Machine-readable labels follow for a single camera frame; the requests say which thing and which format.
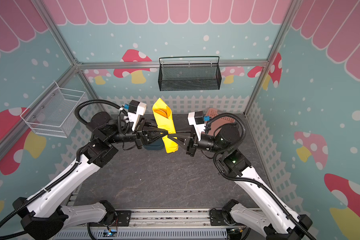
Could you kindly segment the yellow paper napkin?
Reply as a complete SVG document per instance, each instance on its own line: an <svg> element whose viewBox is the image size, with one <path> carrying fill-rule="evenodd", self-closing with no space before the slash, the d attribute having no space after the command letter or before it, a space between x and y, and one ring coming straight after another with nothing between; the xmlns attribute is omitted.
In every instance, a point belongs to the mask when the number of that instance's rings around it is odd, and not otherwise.
<svg viewBox="0 0 360 240"><path fill-rule="evenodd" d="M164 129L168 132L168 134L176 133L175 124L173 121L173 113L171 108L161 99L159 98L153 105L153 113L155 117L155 121L158 125L158 128ZM166 109L168 112L168 118L164 118L154 112L155 109ZM163 141L165 144L165 149L168 154L174 153L179 149L179 146L171 141L168 136L163 137Z"/></svg>

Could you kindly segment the orange plastic spoon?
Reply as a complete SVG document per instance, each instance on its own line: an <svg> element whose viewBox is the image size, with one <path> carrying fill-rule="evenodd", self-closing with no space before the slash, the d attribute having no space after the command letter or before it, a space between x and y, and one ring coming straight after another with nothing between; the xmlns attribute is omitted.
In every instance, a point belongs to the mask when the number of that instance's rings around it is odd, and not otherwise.
<svg viewBox="0 0 360 240"><path fill-rule="evenodd" d="M155 109L154 112L164 118L168 118L168 112L166 109Z"/></svg>

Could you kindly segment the dark teal plastic tub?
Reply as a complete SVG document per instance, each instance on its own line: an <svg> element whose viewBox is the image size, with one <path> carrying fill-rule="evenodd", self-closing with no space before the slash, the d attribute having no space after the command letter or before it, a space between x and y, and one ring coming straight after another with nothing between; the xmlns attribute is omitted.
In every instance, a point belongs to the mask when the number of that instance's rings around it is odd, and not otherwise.
<svg viewBox="0 0 360 240"><path fill-rule="evenodd" d="M143 148L149 151L160 151L165 148L165 144L162 139L159 139L149 145L143 146Z"/></svg>

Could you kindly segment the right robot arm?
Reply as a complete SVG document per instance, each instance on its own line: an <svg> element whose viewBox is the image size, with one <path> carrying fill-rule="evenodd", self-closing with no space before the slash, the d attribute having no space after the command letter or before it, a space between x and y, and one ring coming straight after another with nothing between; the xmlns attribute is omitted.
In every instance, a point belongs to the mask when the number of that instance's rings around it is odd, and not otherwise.
<svg viewBox="0 0 360 240"><path fill-rule="evenodd" d="M212 162L219 174L240 186L262 210L259 214L231 200L223 208L229 224L243 224L268 240L315 239L309 232L312 220L288 207L240 152L239 146L247 135L240 117L222 113L209 119L203 112L192 112L188 122L187 130L169 134L168 138L190 156L197 150L213 153Z"/></svg>

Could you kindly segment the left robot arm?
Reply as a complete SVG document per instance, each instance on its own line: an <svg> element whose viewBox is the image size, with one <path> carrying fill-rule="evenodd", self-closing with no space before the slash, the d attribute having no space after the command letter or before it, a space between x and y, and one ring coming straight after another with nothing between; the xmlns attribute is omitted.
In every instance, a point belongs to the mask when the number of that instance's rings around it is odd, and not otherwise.
<svg viewBox="0 0 360 240"><path fill-rule="evenodd" d="M103 104L119 109L127 121L113 119L107 112L95 114L90 122L80 111L89 105ZM85 206L62 206L62 202L92 174L105 167L118 153L116 143L134 142L138 149L168 135L144 119L146 104L131 101L123 107L106 100L89 100L79 104L75 117L92 133L90 141L79 148L73 162L48 185L28 198L13 202L14 211L0 221L0 240L30 235L35 240L48 240L72 226L100 223L115 224L119 217L108 201Z"/></svg>

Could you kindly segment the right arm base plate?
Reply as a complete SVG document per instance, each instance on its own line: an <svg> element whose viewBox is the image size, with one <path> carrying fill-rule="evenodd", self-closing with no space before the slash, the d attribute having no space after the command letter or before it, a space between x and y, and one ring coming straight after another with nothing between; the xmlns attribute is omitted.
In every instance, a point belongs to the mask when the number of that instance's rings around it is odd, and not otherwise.
<svg viewBox="0 0 360 240"><path fill-rule="evenodd" d="M209 211L211 226L244 226L244 224L235 222L229 212L222 209L212 208Z"/></svg>

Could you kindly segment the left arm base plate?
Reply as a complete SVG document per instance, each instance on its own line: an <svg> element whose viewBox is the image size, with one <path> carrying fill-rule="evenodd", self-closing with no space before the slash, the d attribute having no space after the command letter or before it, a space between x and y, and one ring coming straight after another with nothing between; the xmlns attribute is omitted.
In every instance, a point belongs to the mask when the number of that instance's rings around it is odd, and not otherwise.
<svg viewBox="0 0 360 240"><path fill-rule="evenodd" d="M99 223L90 223L90 227L128 227L132 219L132 211L116 210L107 213Z"/></svg>

